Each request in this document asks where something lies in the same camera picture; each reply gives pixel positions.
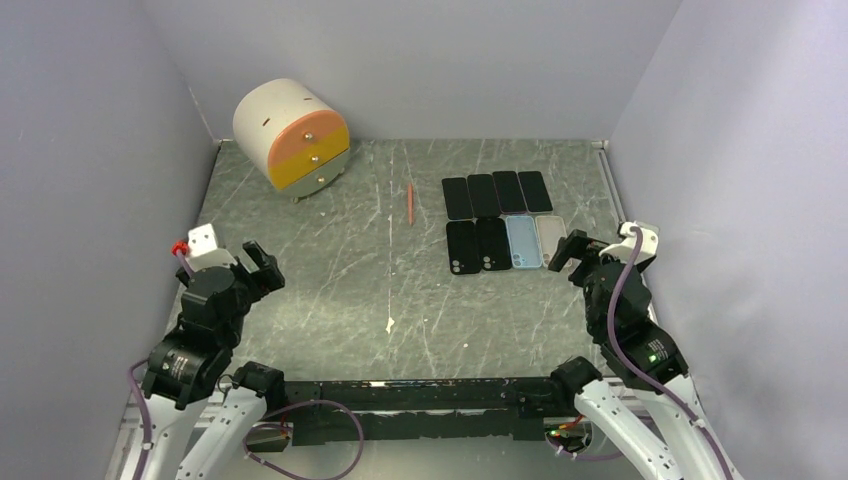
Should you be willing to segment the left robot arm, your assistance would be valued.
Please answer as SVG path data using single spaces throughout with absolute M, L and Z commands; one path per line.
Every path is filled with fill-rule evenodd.
M 248 362 L 236 371 L 215 419 L 191 439 L 251 307 L 285 285 L 274 256 L 255 241 L 242 248 L 255 270 L 230 258 L 177 273 L 185 287 L 177 324 L 153 348 L 142 382 L 132 387 L 142 416 L 136 479 L 213 479 L 259 420 L 285 409 L 283 373 Z

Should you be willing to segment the phone with purple frame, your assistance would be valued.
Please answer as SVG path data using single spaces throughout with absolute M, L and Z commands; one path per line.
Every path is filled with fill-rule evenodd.
M 518 174 L 515 171 L 495 171 L 492 177 L 501 213 L 526 213 L 527 206 Z

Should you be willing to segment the light blue phone case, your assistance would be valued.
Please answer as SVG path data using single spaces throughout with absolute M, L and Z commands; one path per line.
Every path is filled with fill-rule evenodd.
M 528 215 L 505 218 L 512 266 L 517 269 L 536 269 L 543 264 L 535 221 Z

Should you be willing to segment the beige phone case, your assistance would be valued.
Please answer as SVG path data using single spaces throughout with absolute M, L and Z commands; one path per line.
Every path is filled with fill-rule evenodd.
M 547 268 L 555 255 L 559 240 L 568 235 L 565 221 L 560 216 L 539 215 L 535 217 L 542 265 Z

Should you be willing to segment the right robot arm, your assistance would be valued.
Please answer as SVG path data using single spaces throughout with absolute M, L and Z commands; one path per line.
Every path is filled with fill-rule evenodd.
M 650 317 L 652 293 L 642 272 L 656 256 L 657 233 L 625 222 L 619 238 L 607 243 L 575 229 L 559 240 L 548 268 L 577 261 L 569 280 L 583 292 L 586 330 L 652 423 L 582 357 L 552 372 L 551 405 L 598 428 L 645 479 L 741 478 L 706 417 L 681 350 Z

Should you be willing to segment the black phone case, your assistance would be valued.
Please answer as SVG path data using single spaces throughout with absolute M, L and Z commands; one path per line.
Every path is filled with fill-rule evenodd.
M 446 241 L 452 274 L 469 275 L 481 272 L 482 264 L 473 221 L 449 221 L 446 224 Z
M 507 229 L 502 218 L 477 219 L 475 238 L 483 270 L 504 271 L 512 268 Z

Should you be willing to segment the black phone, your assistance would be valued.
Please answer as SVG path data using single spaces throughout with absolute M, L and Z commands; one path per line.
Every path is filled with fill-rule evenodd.
M 451 221 L 473 219 L 474 212 L 467 180 L 464 177 L 444 178 L 441 180 L 441 185 L 448 219 Z
M 476 218 L 495 218 L 501 215 L 495 183 L 491 174 L 469 175 L 467 185 Z

